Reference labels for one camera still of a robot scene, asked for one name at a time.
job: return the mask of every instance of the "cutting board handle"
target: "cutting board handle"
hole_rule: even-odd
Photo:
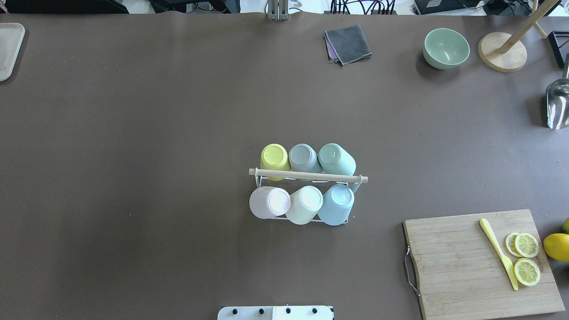
[[[407,282],[409,282],[409,285],[411,286],[411,288],[413,288],[413,290],[415,290],[417,297],[420,297],[421,292],[419,292],[419,289],[415,288],[415,286],[413,284],[411,284],[411,277],[409,277],[409,268],[407,267],[407,257],[410,257],[410,256],[411,256],[411,246],[408,245],[407,246],[407,253],[405,254],[405,257],[403,257],[403,265],[405,266],[405,273],[407,274]]]

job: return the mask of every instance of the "folded cloth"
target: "folded cloth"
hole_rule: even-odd
[[[328,39],[326,39],[326,37],[324,37],[324,41],[326,42],[326,50],[328,51],[328,59],[330,60],[330,62],[338,63],[338,61],[339,61],[338,56],[334,52],[334,49],[332,49],[332,45],[330,44],[330,42],[328,42]]]
[[[342,65],[372,55],[364,31],[359,24],[342,29],[326,30],[324,34]]]

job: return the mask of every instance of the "wooden pole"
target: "wooden pole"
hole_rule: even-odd
[[[533,8],[531,8],[531,14],[533,14],[537,10],[538,3],[539,3],[538,0],[534,1]],[[542,38],[547,39],[547,33],[545,33],[545,31],[541,28],[540,25],[537,24],[537,22],[534,23],[534,27],[537,30],[537,32],[539,32],[539,34],[541,34]]]
[[[508,50],[510,50],[512,46],[514,46],[514,44],[518,42],[522,38],[522,36],[526,34],[528,30],[530,30],[530,28],[534,25],[534,23],[543,18],[543,16],[551,8],[553,8],[553,6],[555,6],[558,1],[559,0],[545,0],[545,2],[542,3],[534,13],[531,14],[531,17],[522,24],[522,26],[518,29],[518,31],[516,31],[516,33],[514,33],[506,41],[506,43],[504,43],[504,45],[502,45],[498,49],[498,52],[501,54],[505,54]]]

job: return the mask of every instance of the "metal scoop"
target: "metal scoop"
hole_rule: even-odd
[[[562,129],[569,126],[569,54],[565,57],[563,78],[547,87],[547,126]]]

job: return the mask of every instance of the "bamboo cutting board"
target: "bamboo cutting board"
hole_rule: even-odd
[[[540,267],[535,286],[514,291],[498,254],[480,227],[486,218],[504,254],[511,232],[539,242],[532,258]],[[424,320],[483,320],[564,311],[563,301],[529,210],[406,220]]]

